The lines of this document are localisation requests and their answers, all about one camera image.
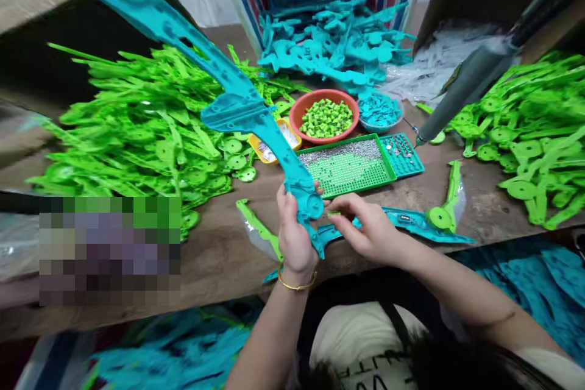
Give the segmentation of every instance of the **pixelated blur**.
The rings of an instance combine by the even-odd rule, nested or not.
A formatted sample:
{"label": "pixelated blur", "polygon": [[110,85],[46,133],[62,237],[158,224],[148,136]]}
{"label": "pixelated blur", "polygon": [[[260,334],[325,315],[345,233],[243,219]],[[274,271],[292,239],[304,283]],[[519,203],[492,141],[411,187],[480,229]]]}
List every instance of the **pixelated blur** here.
{"label": "pixelated blur", "polygon": [[180,287],[180,225],[179,197],[45,198],[40,304],[165,300]]}

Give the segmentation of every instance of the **hand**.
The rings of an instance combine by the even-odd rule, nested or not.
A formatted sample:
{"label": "hand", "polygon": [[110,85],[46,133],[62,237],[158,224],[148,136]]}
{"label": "hand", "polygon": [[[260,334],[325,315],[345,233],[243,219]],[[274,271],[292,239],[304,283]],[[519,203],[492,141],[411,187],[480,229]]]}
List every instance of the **hand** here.
{"label": "hand", "polygon": [[[368,203],[355,193],[337,197],[328,210],[341,212],[329,214],[329,221],[354,250],[373,262],[405,268],[413,250],[421,245],[396,230],[379,205]],[[362,224],[360,229],[352,224],[355,217]]]}
{"label": "hand", "polygon": [[[319,182],[315,189],[319,195],[323,189]],[[280,230],[278,232],[278,246],[284,257],[283,278],[293,286],[306,285],[311,280],[319,257],[311,244],[309,233],[297,222],[297,199],[291,193],[286,193],[284,184],[276,194],[278,210],[280,211]]]}

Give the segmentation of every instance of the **orange bowl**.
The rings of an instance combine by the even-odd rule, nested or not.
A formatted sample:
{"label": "orange bowl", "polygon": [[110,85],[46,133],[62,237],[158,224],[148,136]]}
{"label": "orange bowl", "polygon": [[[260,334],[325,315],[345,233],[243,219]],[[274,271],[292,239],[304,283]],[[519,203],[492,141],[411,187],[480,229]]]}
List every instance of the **orange bowl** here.
{"label": "orange bowl", "polygon": [[[315,102],[322,101],[323,99],[329,99],[330,101],[335,102],[336,104],[340,104],[342,102],[346,104],[353,113],[353,123],[347,130],[343,131],[343,133],[335,137],[329,138],[309,137],[308,135],[300,131],[300,127],[303,124],[303,116],[307,113],[307,110],[311,108],[311,106]],[[349,96],[349,94],[344,93],[343,91],[329,89],[315,90],[298,98],[297,102],[295,102],[291,108],[289,118],[291,121],[291,127],[293,131],[299,137],[301,137],[301,139],[307,140],[314,144],[328,144],[335,143],[350,135],[350,133],[354,130],[354,128],[358,125],[358,122],[360,121],[360,108],[358,106],[358,103],[355,102],[353,98]]]}

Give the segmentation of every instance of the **gold bracelet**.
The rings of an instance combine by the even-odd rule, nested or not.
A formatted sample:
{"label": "gold bracelet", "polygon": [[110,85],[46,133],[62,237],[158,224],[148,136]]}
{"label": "gold bracelet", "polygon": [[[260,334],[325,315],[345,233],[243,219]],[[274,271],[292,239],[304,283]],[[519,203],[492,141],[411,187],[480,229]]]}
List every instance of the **gold bracelet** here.
{"label": "gold bracelet", "polygon": [[307,288],[311,287],[313,285],[313,283],[315,283],[315,280],[317,280],[317,270],[315,270],[315,272],[313,273],[313,277],[311,278],[311,281],[307,285],[302,285],[302,286],[287,285],[285,283],[285,281],[282,280],[282,275],[281,275],[282,267],[284,267],[284,265],[285,265],[285,261],[284,260],[280,261],[280,265],[278,266],[278,281],[280,283],[282,283],[288,289],[292,289],[294,291],[302,291],[303,289],[307,289]]}

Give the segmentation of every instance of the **black strap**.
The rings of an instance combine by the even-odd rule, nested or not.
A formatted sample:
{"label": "black strap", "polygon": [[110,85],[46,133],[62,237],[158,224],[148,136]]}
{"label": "black strap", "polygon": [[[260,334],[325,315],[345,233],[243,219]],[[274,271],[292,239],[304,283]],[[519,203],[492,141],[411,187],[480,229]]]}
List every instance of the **black strap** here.
{"label": "black strap", "polygon": [[394,330],[396,331],[396,335],[398,335],[398,338],[400,338],[400,342],[402,343],[404,353],[407,356],[410,355],[411,352],[410,336],[408,335],[408,329],[406,328],[406,324],[404,323],[404,320],[400,316],[398,309],[396,309],[396,306],[394,306],[393,303],[391,303],[390,301],[383,297],[378,299],[378,303],[390,318],[392,326],[394,326]]}

